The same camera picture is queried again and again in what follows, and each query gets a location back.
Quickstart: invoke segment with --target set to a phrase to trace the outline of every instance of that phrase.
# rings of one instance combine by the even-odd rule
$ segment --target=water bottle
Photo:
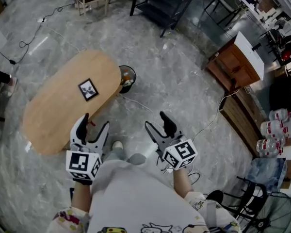
[[[282,148],[285,145],[285,143],[286,143],[286,139],[285,139],[284,136],[283,137],[280,137],[280,138],[276,138],[275,140],[277,142],[276,147],[278,149]]]
[[[261,134],[266,138],[270,137],[280,138],[284,134],[281,128],[281,123],[280,121],[277,120],[261,123],[260,130]]]
[[[275,111],[270,111],[270,121],[278,120],[282,122],[288,122],[291,117],[291,113],[287,109],[278,109]]]
[[[279,154],[275,139],[264,139],[257,142],[257,151],[261,158],[274,158]]]

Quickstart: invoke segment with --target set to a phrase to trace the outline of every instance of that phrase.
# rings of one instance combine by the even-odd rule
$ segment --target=sneaker
[[[8,97],[12,96],[15,91],[15,86],[17,83],[17,78],[12,78],[13,83],[12,85],[8,85],[7,91],[8,91]]]
[[[114,150],[116,148],[123,149],[123,144],[120,141],[113,142],[111,150]]]

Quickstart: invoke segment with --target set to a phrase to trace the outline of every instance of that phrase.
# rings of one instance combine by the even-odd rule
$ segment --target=marble floor
[[[0,15],[0,29],[8,40],[1,51],[18,60],[25,51],[18,44],[32,39],[37,20],[71,2],[13,0]],[[159,111],[167,111],[181,122],[186,136],[193,138],[214,119],[224,91],[201,69],[204,55],[177,31],[159,38],[161,29],[156,24],[137,11],[130,17],[129,9],[129,0],[113,0],[107,17],[103,8],[84,17],[74,6],[65,7],[42,24],[19,65],[10,65],[0,55],[0,70],[18,78],[10,99],[5,92],[0,94],[0,112],[6,118],[0,123],[0,223],[9,232],[44,232],[57,210],[70,203],[69,188],[74,182],[65,170],[65,153],[45,157],[26,148],[22,118],[26,104],[43,83],[78,53],[71,45],[80,51],[104,51],[119,65],[133,67],[137,80],[126,96],[150,108],[157,123],[161,122]],[[96,127],[89,130],[89,137],[95,137],[107,120],[111,128],[105,151],[115,140],[123,142],[129,155],[151,148],[144,129],[146,120],[154,120],[150,111],[119,96],[94,118]],[[199,155],[194,171],[200,173],[194,184],[197,191],[229,192],[236,175],[248,171],[252,156],[220,113],[195,145]]]

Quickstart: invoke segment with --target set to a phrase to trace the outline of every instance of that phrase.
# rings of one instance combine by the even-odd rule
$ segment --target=red object
[[[291,51],[284,50],[281,53],[281,58],[283,61],[290,59],[290,57],[291,57]]]

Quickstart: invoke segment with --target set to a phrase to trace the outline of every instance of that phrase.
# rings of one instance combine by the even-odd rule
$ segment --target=trash can
[[[120,70],[122,76],[122,90],[120,91],[120,93],[127,93],[131,89],[132,85],[135,83],[137,75],[134,69],[129,66],[120,66]]]

